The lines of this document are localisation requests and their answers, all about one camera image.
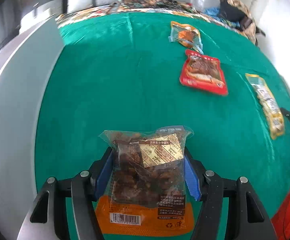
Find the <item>barcode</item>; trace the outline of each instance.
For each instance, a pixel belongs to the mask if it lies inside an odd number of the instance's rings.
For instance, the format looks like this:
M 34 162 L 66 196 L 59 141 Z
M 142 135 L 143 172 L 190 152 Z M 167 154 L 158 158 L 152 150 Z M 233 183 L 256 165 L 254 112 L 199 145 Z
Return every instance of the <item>barcode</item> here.
M 111 223 L 127 224 L 127 225 L 141 225 L 141 216 L 125 215 L 120 213 L 109 213 L 109 220 Z

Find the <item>yellow snack package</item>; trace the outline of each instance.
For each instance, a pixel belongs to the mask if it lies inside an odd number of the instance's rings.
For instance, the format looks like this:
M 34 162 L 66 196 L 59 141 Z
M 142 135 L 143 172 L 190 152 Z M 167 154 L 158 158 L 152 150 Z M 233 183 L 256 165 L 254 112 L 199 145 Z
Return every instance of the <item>yellow snack package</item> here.
M 257 97 L 263 107 L 269 125 L 270 136 L 272 139 L 276 139 L 277 136 L 281 136 L 285 132 L 284 118 L 278 104 L 263 78 L 259 75 L 248 73 L 245 76 L 256 91 Z
M 183 126 L 152 133 L 104 131 L 113 172 L 95 213 L 103 234 L 178 236 L 194 228 L 186 199 Z

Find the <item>table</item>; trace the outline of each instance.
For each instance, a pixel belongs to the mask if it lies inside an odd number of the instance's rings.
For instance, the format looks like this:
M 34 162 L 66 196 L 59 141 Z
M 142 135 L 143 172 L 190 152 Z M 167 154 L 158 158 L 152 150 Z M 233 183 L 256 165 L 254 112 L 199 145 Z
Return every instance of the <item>table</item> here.
M 180 84 L 185 47 L 168 41 L 170 21 L 199 28 L 204 53 L 221 61 L 228 96 Z M 263 77 L 280 107 L 290 110 L 290 97 L 258 47 L 224 27 L 160 13 L 107 15 L 66 25 L 60 32 L 66 46 L 50 77 L 37 125 L 38 189 L 50 176 L 74 176 L 99 159 L 107 147 L 98 137 L 103 130 L 152 131 L 181 124 L 195 133 L 186 145 L 196 159 L 224 178 L 246 176 L 269 216 L 276 212 L 290 188 L 290 123 L 285 122 L 284 136 L 270 138 L 245 73 Z M 191 202 L 197 217 L 200 203 Z M 219 239 L 225 234 L 226 213 L 224 201 Z

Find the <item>metal screw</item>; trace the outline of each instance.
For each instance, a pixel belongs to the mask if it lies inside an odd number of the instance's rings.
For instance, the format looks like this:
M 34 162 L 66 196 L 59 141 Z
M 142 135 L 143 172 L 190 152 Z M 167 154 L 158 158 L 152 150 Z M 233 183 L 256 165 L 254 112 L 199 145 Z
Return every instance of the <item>metal screw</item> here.
M 240 177 L 239 180 L 241 181 L 241 183 L 247 183 L 248 179 L 246 177 Z
M 54 181 L 55 181 L 55 178 L 54 178 L 54 177 L 49 177 L 49 178 L 47 179 L 47 183 L 48 183 L 48 184 L 52 184 L 52 183 L 54 183 Z
M 211 171 L 211 170 L 207 170 L 205 172 L 205 174 L 208 176 L 208 177 L 213 177 L 215 175 L 215 172 L 214 171 Z
M 81 177 L 87 177 L 89 172 L 88 171 L 82 171 L 80 174 L 81 174 Z

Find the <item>snack package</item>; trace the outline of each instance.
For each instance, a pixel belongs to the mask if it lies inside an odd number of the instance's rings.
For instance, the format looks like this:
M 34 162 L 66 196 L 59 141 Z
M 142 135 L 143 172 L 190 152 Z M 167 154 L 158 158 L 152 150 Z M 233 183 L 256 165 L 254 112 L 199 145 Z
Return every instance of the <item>snack package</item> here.
M 193 48 L 203 54 L 201 34 L 197 28 L 189 24 L 180 24 L 174 21 L 171 21 L 171 28 L 171 36 L 168 37 L 170 42 L 178 41 L 186 48 Z
M 188 58 L 180 76 L 182 85 L 207 90 L 218 95 L 228 94 L 219 59 L 201 55 L 190 49 L 186 49 L 185 54 Z
M 269 125 L 270 136 L 272 139 L 276 139 L 277 136 L 283 135 L 285 131 L 284 118 L 277 102 L 263 78 L 259 75 L 247 73 L 245 76 L 256 91 L 257 97 L 263 107 Z
M 105 130 L 114 166 L 95 213 L 103 234 L 178 236 L 194 228 L 186 198 L 183 126 L 152 133 Z

